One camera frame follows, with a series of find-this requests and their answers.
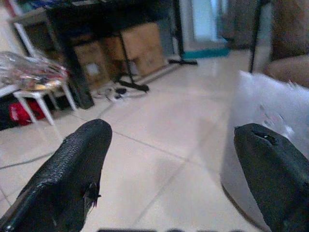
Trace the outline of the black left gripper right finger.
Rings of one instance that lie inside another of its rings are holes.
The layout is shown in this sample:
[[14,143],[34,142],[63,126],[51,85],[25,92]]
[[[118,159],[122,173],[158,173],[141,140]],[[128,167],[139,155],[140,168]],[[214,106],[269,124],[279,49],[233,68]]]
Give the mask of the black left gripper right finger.
[[309,161],[284,136],[251,123],[234,129],[250,192],[273,232],[309,230]]

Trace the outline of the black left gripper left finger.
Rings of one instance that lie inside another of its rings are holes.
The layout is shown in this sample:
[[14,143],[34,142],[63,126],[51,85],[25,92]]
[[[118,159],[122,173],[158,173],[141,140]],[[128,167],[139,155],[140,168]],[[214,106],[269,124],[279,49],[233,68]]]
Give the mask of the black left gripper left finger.
[[3,232],[79,232],[100,196],[112,128],[102,119],[68,135],[0,220]]

